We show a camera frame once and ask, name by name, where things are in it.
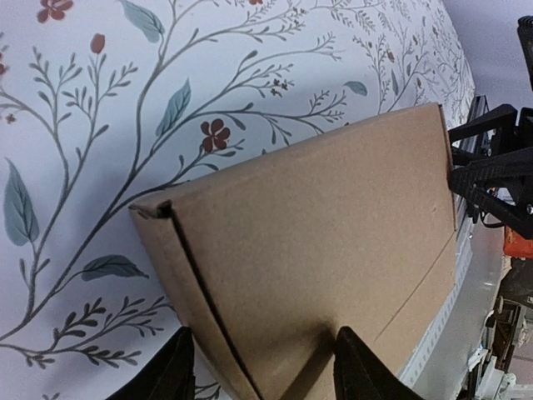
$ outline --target floral pattern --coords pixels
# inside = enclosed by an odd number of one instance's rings
[[[106,398],[178,328],[138,198],[417,104],[452,127],[474,95],[440,0],[31,2],[0,15],[5,398]]]

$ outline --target brown box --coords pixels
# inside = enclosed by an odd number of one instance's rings
[[[132,215],[230,395],[333,399],[339,327],[398,373],[453,288],[450,165],[432,104],[160,192]]]

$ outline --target gray surface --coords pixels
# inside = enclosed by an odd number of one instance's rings
[[[479,346],[503,266],[503,230],[480,224],[471,239],[473,257],[448,323],[414,386],[425,400],[456,398],[467,374],[467,360]]]

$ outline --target red flower bud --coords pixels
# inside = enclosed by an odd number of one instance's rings
[[[94,35],[91,41],[91,51],[95,54],[100,54],[105,46],[106,37],[100,33]]]

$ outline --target orange object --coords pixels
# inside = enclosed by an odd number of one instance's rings
[[[512,229],[506,227],[503,253],[514,258],[533,258],[533,240],[526,240]]]

